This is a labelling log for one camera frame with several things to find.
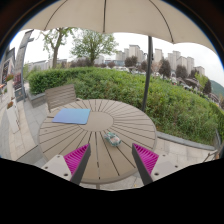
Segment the table top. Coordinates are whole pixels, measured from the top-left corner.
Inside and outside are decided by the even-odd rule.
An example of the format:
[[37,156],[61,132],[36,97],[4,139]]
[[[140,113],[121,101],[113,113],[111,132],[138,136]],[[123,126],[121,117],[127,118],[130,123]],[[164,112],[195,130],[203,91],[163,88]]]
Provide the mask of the table top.
[[[86,125],[53,123],[62,108],[90,109]],[[103,136],[116,133],[121,139],[111,146]],[[82,183],[108,184],[125,179],[138,171],[132,156],[132,143],[154,151],[156,128],[141,110],[129,104],[102,99],[75,101],[48,114],[39,130],[39,144],[45,157],[65,156],[85,144],[91,145]]]

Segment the chair backrest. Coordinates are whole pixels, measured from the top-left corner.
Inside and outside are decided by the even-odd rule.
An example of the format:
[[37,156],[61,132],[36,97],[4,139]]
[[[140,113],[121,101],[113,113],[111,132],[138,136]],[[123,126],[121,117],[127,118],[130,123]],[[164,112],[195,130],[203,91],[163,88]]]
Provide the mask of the chair backrest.
[[45,90],[48,110],[76,101],[74,84],[59,86]]

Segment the railing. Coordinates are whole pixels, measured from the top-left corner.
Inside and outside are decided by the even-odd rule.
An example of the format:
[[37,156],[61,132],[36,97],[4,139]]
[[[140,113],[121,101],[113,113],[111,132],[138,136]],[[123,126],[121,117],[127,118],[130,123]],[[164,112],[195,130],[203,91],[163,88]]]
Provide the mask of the railing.
[[206,162],[206,160],[210,157],[210,156],[213,156],[213,158],[210,160],[215,160],[215,159],[218,159],[220,157],[220,152],[222,151],[222,149],[224,148],[224,141],[223,143],[221,144],[221,138],[219,136],[219,133],[217,131],[217,129],[215,130],[215,137],[214,137],[214,148],[216,149],[214,152],[212,153],[208,153],[208,156],[205,158],[205,160],[203,161]]

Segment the blue notebook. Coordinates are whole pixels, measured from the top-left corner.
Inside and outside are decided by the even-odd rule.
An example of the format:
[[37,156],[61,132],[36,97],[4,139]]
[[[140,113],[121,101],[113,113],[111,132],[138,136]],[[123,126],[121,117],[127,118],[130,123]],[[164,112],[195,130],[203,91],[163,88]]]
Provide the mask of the blue notebook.
[[68,124],[86,124],[89,118],[90,109],[61,109],[52,122]]

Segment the shrub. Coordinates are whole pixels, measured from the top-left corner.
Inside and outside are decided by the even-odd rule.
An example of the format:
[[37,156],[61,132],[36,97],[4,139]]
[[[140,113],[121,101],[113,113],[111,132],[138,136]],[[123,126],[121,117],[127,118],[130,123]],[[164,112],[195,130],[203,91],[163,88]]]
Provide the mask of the shrub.
[[[77,97],[82,99],[111,99],[139,109],[145,88],[144,76],[95,67],[39,71],[31,74],[29,81],[33,93],[73,83]],[[169,80],[150,79],[145,112],[158,131],[202,144],[213,143],[218,112],[207,100],[182,86],[170,85]]]
[[218,132],[221,137],[221,142],[224,140],[224,112],[220,110],[215,103],[210,102],[210,107],[213,113],[217,114],[218,120]]

